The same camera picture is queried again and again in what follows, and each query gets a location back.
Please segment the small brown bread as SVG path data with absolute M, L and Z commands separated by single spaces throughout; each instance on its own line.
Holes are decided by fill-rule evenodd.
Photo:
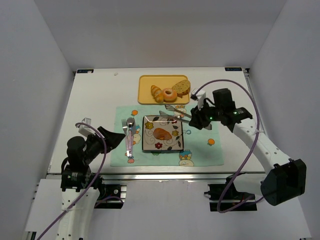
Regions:
M 153 131 L 153 136 L 157 140 L 167 141 L 172 139 L 172 135 L 163 128 L 156 128 Z

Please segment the metal tongs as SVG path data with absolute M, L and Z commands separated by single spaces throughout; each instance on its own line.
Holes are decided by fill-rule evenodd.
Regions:
M 171 113 L 169 114 L 163 110 L 160 110 L 159 114 L 161 116 L 166 116 L 166 117 L 173 116 L 173 117 L 175 117 L 175 119 L 177 121 L 180 121 L 180 122 L 186 123 L 186 124 L 189 124 L 190 121 L 192 120 L 192 115 L 188 114 L 186 111 L 182 111 L 181 108 L 176 108 L 175 106 L 170 105 L 170 104 L 165 104 L 164 107 L 167 111 L 169 111 Z

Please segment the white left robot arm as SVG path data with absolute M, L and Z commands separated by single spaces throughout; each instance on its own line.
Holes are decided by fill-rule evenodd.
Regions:
M 103 127 L 90 129 L 67 142 L 67 157 L 61 165 L 61 214 L 56 239 L 86 240 L 93 210 L 108 200 L 119 201 L 121 186 L 104 184 L 100 174 L 93 173 L 90 163 L 105 156 L 125 138 L 123 133 Z

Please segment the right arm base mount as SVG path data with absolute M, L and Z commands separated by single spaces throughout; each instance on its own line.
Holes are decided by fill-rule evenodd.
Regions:
M 223 193 L 223 190 L 226 188 L 229 181 L 231 180 L 231 178 L 232 176 L 228 176 L 222 181 L 208 184 L 208 190 L 204 192 L 204 196 L 209 199 L 209 208 L 211 212 L 217 212 L 220 196 Z M 232 208 L 235 205 L 242 203 L 246 198 L 250 196 L 250 193 L 237 191 L 234 184 L 232 184 L 230 188 L 226 191 L 221 201 L 220 210 L 225 211 L 229 208 Z M 233 209 L 232 212 L 255 212 L 258 210 L 255 201 L 256 197 L 252 196 L 244 204 Z

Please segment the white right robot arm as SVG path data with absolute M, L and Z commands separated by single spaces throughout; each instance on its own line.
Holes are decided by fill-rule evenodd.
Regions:
M 231 91 L 222 88 L 213 91 L 214 102 L 206 98 L 203 90 L 195 89 L 191 98 L 197 106 L 191 109 L 189 125 L 199 130 L 211 122 L 220 122 L 250 149 L 265 174 L 235 173 L 227 184 L 239 193 L 262 196 L 270 205 L 303 195 L 306 187 L 307 166 L 301 159 L 292 159 L 282 152 L 263 132 L 258 122 L 244 107 L 236 107 Z

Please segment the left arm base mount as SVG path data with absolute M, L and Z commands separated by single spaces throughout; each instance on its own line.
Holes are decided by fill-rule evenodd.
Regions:
M 94 205 L 95 209 L 116 209 L 123 207 L 126 198 L 127 186 L 112 181 L 107 181 L 102 176 L 91 185 L 91 188 L 98 190 L 98 197 Z

